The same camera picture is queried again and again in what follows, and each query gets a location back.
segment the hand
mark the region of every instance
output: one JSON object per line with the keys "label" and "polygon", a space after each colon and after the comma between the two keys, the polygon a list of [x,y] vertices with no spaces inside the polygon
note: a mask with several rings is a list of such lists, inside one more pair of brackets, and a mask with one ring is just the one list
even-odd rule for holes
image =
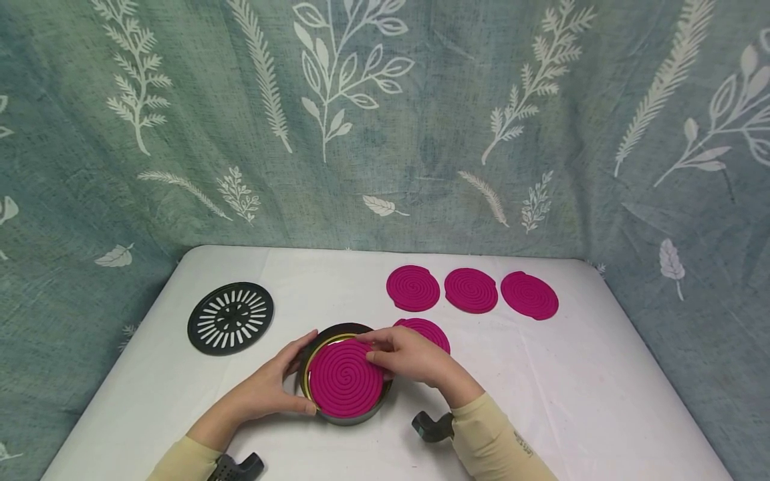
{"label": "hand", "polygon": [[356,337],[371,344],[367,360],[398,376],[438,388],[452,409],[465,406],[484,394],[468,371],[439,346],[403,326],[367,332]]}
{"label": "hand", "polygon": [[294,359],[316,336],[318,331],[314,329],[286,345],[274,358],[211,406],[192,425],[187,437],[223,452],[245,421],[279,412],[315,414],[316,405],[309,399],[284,391],[283,381],[296,372],[298,364]]}
{"label": "hand", "polygon": [[283,390],[283,381],[296,372],[297,354],[317,335],[318,331],[314,329],[287,344],[275,357],[228,392],[222,401],[244,422],[281,412],[314,415],[316,405],[313,401],[287,393]]}
{"label": "hand", "polygon": [[366,332],[356,339],[372,346],[369,362],[430,387],[437,387],[442,372],[457,364],[439,346],[403,326]]}

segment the sleeve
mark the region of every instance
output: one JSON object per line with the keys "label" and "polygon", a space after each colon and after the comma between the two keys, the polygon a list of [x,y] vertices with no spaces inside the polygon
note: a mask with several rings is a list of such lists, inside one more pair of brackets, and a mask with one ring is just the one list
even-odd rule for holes
{"label": "sleeve", "polygon": [[221,455],[185,436],[158,461],[147,481],[207,481]]}
{"label": "sleeve", "polygon": [[454,450],[476,481],[557,481],[489,394],[452,413]]}

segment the leaf print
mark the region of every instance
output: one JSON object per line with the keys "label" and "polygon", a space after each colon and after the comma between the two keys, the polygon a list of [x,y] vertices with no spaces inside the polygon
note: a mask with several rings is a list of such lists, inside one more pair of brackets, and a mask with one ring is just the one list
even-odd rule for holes
{"label": "leaf print", "polygon": [[749,45],[743,49],[741,54],[741,71],[743,76],[748,78],[757,69],[758,56],[757,50],[753,45]]}
{"label": "leaf print", "polygon": [[294,6],[294,13],[300,17],[300,20],[308,27],[323,28],[326,27],[326,20],[323,19],[323,15],[318,11],[315,5],[310,3],[300,3]]}
{"label": "leaf print", "polygon": [[404,214],[403,212],[397,211],[396,204],[393,204],[387,200],[378,199],[377,197],[373,197],[371,195],[364,195],[363,203],[366,204],[369,209],[372,209],[372,212],[379,215],[380,217],[385,217],[386,215],[390,215],[394,212],[396,214],[409,217],[409,214]]}
{"label": "leaf print", "polygon": [[540,63],[537,73],[525,63],[521,69],[521,86],[523,92],[519,95],[516,84],[511,87],[511,95],[508,105],[502,110],[505,114],[504,122],[499,118],[500,109],[492,111],[492,132],[494,139],[487,150],[481,156],[481,164],[487,164],[487,157],[492,149],[500,141],[508,141],[518,137],[523,131],[523,126],[511,127],[511,123],[537,114],[537,106],[527,103],[532,95],[556,95],[559,86],[551,82],[554,78],[567,73],[567,67],[563,64],[573,62],[581,54],[581,48],[574,43],[578,40],[577,33],[584,32],[591,27],[591,20],[596,17],[594,7],[584,8],[575,13],[574,0],[561,0],[558,10],[547,8],[543,20],[543,32],[553,35],[549,41],[542,35],[537,35],[534,40],[533,50],[535,60]]}
{"label": "leaf print", "polygon": [[101,267],[125,267],[131,265],[131,261],[133,260],[133,257],[131,257],[131,248],[133,248],[133,244],[131,244],[128,247],[123,247],[120,244],[115,246],[115,248],[109,252],[107,252],[102,257],[99,257],[94,262],[97,266]]}
{"label": "leaf print", "polygon": [[[0,95],[0,114],[2,114],[5,111],[5,107],[8,107],[8,96],[7,95]],[[0,125],[0,139],[3,137],[8,137],[11,135],[13,131],[9,129],[8,127],[4,127],[3,125]]]}
{"label": "leaf print", "polygon": [[770,53],[770,28],[765,28],[759,32],[759,43],[762,44],[765,52]]}
{"label": "leaf print", "polygon": [[[320,100],[320,105],[303,97],[302,102],[317,121],[321,129],[321,152],[326,163],[326,144],[335,137],[347,134],[353,127],[351,122],[331,122],[329,115],[331,104],[337,99],[348,99],[355,106],[365,109],[377,109],[380,104],[371,96],[354,92],[368,81],[374,81],[380,89],[390,95],[403,92],[398,82],[389,78],[399,77],[408,73],[414,66],[414,61],[406,57],[391,59],[384,68],[377,70],[382,62],[383,46],[376,45],[367,57],[363,71],[358,73],[358,54],[351,52],[344,61],[340,54],[348,45],[349,40],[367,25],[374,25],[385,36],[402,35],[408,31],[407,25],[400,19],[390,15],[404,6],[405,0],[343,0],[346,12],[346,24],[334,25],[332,1],[326,3],[326,16],[313,4],[302,2],[293,7],[299,19],[294,22],[294,32],[302,42],[302,70],[307,84]],[[305,27],[319,29],[318,36],[313,37]],[[337,38],[335,27],[343,28],[342,36]]]}
{"label": "leaf print", "polygon": [[[3,199],[3,203],[0,205],[0,208],[2,208],[2,210],[0,210],[0,225],[3,225],[5,221],[13,219],[18,215],[18,205],[16,205],[16,202],[13,202],[13,199],[7,195]],[[0,260],[8,260],[8,256],[2,250],[0,250]]]}
{"label": "leaf print", "polygon": [[219,183],[217,190],[222,193],[225,202],[251,225],[251,221],[254,220],[254,214],[251,212],[259,209],[257,206],[261,204],[259,196],[249,195],[251,194],[251,189],[241,184],[243,174],[241,174],[238,167],[230,168],[229,170],[230,175],[225,175],[224,180],[216,179],[217,183]]}
{"label": "leaf print", "polygon": [[660,258],[661,274],[676,281],[676,292],[679,294],[679,300],[684,301],[685,298],[681,294],[679,281],[685,277],[685,267],[679,261],[678,251],[671,239],[665,239],[661,243]]}
{"label": "leaf print", "polygon": [[764,139],[749,137],[748,149],[752,152],[752,155],[757,162],[770,165],[770,142]]}
{"label": "leaf print", "polygon": [[124,339],[118,344],[118,351],[123,352],[126,350],[127,345],[131,341],[131,339],[134,337],[134,334],[136,334],[137,327],[133,324],[127,324],[123,326],[122,333]]}
{"label": "leaf print", "polygon": [[537,223],[545,220],[546,214],[551,210],[551,200],[548,197],[547,184],[554,176],[554,171],[543,174],[540,182],[529,188],[529,199],[523,201],[524,207],[521,208],[521,225],[529,234],[531,230],[537,229]]}
{"label": "leaf print", "polygon": [[227,0],[227,3],[233,9],[233,15],[246,36],[246,44],[249,46],[249,55],[256,70],[256,81],[259,84],[259,92],[262,94],[267,122],[273,134],[281,139],[283,146],[290,154],[292,149],[289,146],[289,128],[286,126],[286,115],[281,106],[275,65],[267,49],[265,35],[259,27],[259,19],[252,12],[248,0]]}
{"label": "leaf print", "polygon": [[711,21],[714,0],[685,0],[682,6],[678,30],[674,35],[674,46],[663,61],[647,91],[636,109],[628,126],[618,153],[615,154],[615,177],[618,177],[623,161],[631,154],[641,140],[650,123],[674,94],[677,87],[687,78],[689,69],[695,64],[701,43],[706,38],[706,28]]}
{"label": "leaf print", "polygon": [[362,109],[371,110],[380,106],[376,100],[369,97],[367,94],[353,94],[347,95],[347,98],[354,104],[358,105]]}
{"label": "leaf print", "polygon": [[711,117],[712,128],[714,128],[714,124],[717,120],[730,109],[734,98],[735,75],[730,75],[711,98],[711,104],[708,106],[708,114]]}
{"label": "leaf print", "polygon": [[503,203],[500,202],[500,198],[497,197],[497,193],[495,193],[494,190],[487,184],[485,181],[479,179],[473,174],[470,174],[465,171],[459,171],[458,174],[460,174],[460,177],[467,180],[473,187],[476,189],[479,189],[482,194],[484,194],[484,198],[487,200],[487,203],[489,204],[490,209],[492,209],[492,215],[494,215],[494,218],[502,225],[505,225],[506,227],[510,227],[508,225],[508,220],[505,219],[505,213],[503,212]]}
{"label": "leaf print", "polygon": [[18,205],[7,195],[3,199],[2,203],[2,216],[0,216],[0,225],[7,220],[13,219],[18,215]]}
{"label": "leaf print", "polygon": [[195,197],[198,198],[200,202],[203,203],[206,207],[209,208],[211,212],[214,212],[219,217],[224,217],[225,219],[232,221],[230,217],[227,216],[227,214],[217,207],[214,202],[209,199],[206,194],[200,191],[197,187],[195,187],[192,183],[190,183],[189,180],[183,179],[182,177],[179,177],[177,175],[174,175],[169,172],[157,172],[157,171],[146,171],[142,172],[138,176],[136,176],[139,180],[154,180],[157,182],[165,182],[167,184],[171,185],[178,185],[185,189],[187,192],[193,194]]}
{"label": "leaf print", "polygon": [[5,444],[0,443],[0,461],[7,461],[9,459],[18,458],[20,456],[24,456],[24,453],[12,455],[8,453],[8,449],[5,447]]}
{"label": "leaf print", "polygon": [[690,142],[698,137],[698,123],[692,117],[685,120],[685,137]]}
{"label": "leaf print", "polygon": [[165,75],[150,73],[156,71],[161,65],[161,57],[151,53],[152,47],[157,42],[155,34],[148,28],[139,26],[139,20],[134,18],[139,4],[133,0],[91,0],[91,3],[99,16],[104,18],[107,36],[130,54],[129,58],[126,58],[117,52],[114,59],[138,85],[135,87],[127,78],[115,75],[115,82],[122,94],[120,97],[109,97],[107,106],[118,117],[134,126],[139,150],[149,155],[142,139],[142,127],[162,125],[166,123],[166,117],[160,114],[143,116],[142,110],[145,107],[152,109],[168,107],[170,104],[163,97],[150,95],[147,90],[150,85],[166,89],[172,85],[171,79]]}
{"label": "leaf print", "polygon": [[[759,135],[770,134],[768,124],[770,93],[761,95],[762,92],[766,92],[770,82],[770,65],[764,65],[758,69],[758,63],[756,48],[752,45],[744,48],[740,58],[742,82],[738,82],[737,75],[733,74],[720,85],[708,106],[708,114],[711,118],[708,131],[698,140],[700,132],[698,130],[688,132],[685,127],[687,146],[684,153],[669,170],[661,175],[653,187],[658,187],[669,174],[678,169],[692,167],[706,172],[726,169],[725,163],[715,159],[730,151],[731,147],[707,149],[705,146],[714,137],[721,138],[727,134],[740,134],[748,143],[748,149],[754,160],[770,166],[770,140],[759,137]],[[741,85],[740,92],[738,92],[738,85]]]}
{"label": "leaf print", "polygon": [[315,117],[316,119],[318,119],[318,121],[320,122],[320,120],[321,120],[321,118],[320,118],[321,112],[319,112],[318,105],[316,105],[315,102],[313,102],[312,100],[308,99],[307,97],[302,97],[302,105],[304,105],[305,110],[310,112],[310,114],[313,117]]}

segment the teal fabric backdrop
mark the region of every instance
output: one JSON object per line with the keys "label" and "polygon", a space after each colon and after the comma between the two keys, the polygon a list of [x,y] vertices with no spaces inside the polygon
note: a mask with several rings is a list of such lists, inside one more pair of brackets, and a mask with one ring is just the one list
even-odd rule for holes
{"label": "teal fabric backdrop", "polygon": [[770,478],[769,65],[763,0],[3,0],[0,478],[201,244],[585,259]]}

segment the person's right hand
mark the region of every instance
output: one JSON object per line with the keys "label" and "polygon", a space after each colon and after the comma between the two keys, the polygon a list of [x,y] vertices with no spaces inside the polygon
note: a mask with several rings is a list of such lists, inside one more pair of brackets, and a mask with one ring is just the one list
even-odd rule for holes
{"label": "person's right hand", "polygon": [[372,346],[367,353],[372,364],[430,387],[438,387],[442,373],[457,364],[439,346],[403,326],[369,331],[356,339]]}
{"label": "person's right hand", "polygon": [[372,346],[367,360],[398,376],[438,388],[452,409],[484,394],[468,371],[439,346],[403,326],[370,331],[356,337]]}

